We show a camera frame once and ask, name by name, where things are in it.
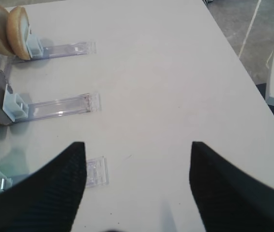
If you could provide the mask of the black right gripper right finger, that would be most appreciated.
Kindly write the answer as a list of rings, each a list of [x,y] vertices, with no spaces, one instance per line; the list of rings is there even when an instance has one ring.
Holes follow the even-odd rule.
[[[274,188],[193,142],[190,189],[208,232],[274,232]]]

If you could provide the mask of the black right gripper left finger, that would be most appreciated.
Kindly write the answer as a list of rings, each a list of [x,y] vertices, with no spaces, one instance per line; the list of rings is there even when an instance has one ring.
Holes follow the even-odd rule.
[[[84,142],[0,193],[0,232],[69,232],[87,180]]]

